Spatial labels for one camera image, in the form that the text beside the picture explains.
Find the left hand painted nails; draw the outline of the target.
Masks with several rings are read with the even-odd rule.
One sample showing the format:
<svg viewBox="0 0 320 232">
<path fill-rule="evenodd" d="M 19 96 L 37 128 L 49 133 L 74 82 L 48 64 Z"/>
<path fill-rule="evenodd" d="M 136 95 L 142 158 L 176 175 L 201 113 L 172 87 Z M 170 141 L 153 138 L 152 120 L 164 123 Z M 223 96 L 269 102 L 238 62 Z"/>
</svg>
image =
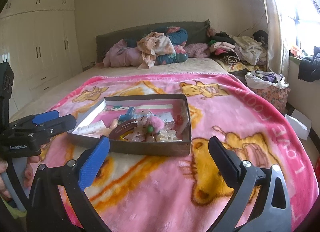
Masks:
<svg viewBox="0 0 320 232">
<path fill-rule="evenodd" d="M 5 161 L 5 170 L 1 171 L 1 185 L 4 186 L 4 194 L 15 202 L 28 200 L 29 191 L 34 178 L 31 166 L 40 161 L 39 156 L 12 158 Z"/>
</svg>

